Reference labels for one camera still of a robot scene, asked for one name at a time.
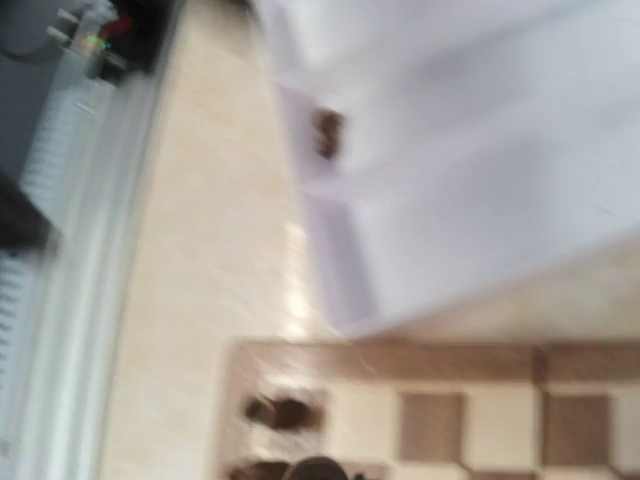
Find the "chess piece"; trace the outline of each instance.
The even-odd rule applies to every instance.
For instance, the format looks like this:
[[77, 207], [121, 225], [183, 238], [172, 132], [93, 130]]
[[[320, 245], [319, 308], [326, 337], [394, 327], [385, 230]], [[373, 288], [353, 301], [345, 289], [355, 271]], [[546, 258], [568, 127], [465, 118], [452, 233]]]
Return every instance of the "chess piece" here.
[[314, 141], [316, 152], [324, 158], [333, 158], [340, 148], [340, 128], [344, 123], [344, 115], [319, 108], [314, 110], [312, 121], [318, 133]]
[[244, 408], [244, 416], [251, 422], [261, 423], [274, 430], [292, 430], [309, 423], [312, 409], [293, 398], [271, 400], [251, 397]]
[[287, 462], [254, 462], [229, 472], [229, 480], [282, 480], [289, 469]]
[[335, 460], [309, 457], [292, 465], [283, 480], [349, 480], [349, 477]]

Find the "wooden chessboard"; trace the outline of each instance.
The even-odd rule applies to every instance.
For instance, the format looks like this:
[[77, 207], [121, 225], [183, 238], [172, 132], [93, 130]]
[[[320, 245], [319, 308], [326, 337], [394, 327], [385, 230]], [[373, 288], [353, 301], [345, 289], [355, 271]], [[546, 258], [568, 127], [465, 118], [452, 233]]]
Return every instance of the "wooden chessboard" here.
[[[368, 480], [640, 479], [640, 344], [235, 349], [220, 478], [325, 454]], [[323, 407], [317, 429], [247, 423], [250, 394]]]

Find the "power cord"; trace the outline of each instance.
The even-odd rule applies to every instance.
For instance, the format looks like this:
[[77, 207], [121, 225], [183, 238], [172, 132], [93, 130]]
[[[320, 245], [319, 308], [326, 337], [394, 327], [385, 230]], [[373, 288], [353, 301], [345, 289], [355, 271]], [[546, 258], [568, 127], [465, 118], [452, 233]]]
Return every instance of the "power cord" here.
[[86, 7], [82, 7], [74, 12], [58, 10], [56, 25], [47, 27], [49, 38], [42, 45], [26, 52], [14, 52], [0, 46], [0, 57], [26, 65], [40, 65], [56, 60], [63, 49], [71, 44], [85, 9]]

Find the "beige tile floor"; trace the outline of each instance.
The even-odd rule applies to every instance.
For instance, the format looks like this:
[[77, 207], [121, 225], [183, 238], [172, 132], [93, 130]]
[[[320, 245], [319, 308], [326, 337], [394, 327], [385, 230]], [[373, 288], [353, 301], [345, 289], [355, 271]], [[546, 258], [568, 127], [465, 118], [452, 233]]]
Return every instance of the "beige tile floor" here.
[[[247, 23], [217, 1], [188, 1], [171, 62], [114, 366], [104, 480], [211, 478], [230, 340], [332, 336], [310, 293], [263, 64]], [[637, 336], [638, 280], [632, 249], [414, 331]]]

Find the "light square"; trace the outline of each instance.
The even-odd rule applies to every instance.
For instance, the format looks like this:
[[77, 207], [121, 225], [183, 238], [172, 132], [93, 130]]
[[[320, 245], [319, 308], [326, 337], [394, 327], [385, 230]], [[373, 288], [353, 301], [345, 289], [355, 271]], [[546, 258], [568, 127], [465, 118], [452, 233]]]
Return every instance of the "light square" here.
[[458, 465], [425, 465], [401, 463], [391, 480], [467, 480], [467, 472]]
[[532, 470], [541, 421], [534, 386], [482, 386], [467, 393], [463, 461], [473, 470]]
[[607, 468], [547, 468], [540, 475], [541, 480], [617, 480]]
[[640, 385], [615, 389], [611, 418], [612, 464], [622, 472], [640, 471]]
[[384, 463], [395, 457], [399, 396], [383, 385], [340, 384], [329, 389], [326, 452], [335, 458]]

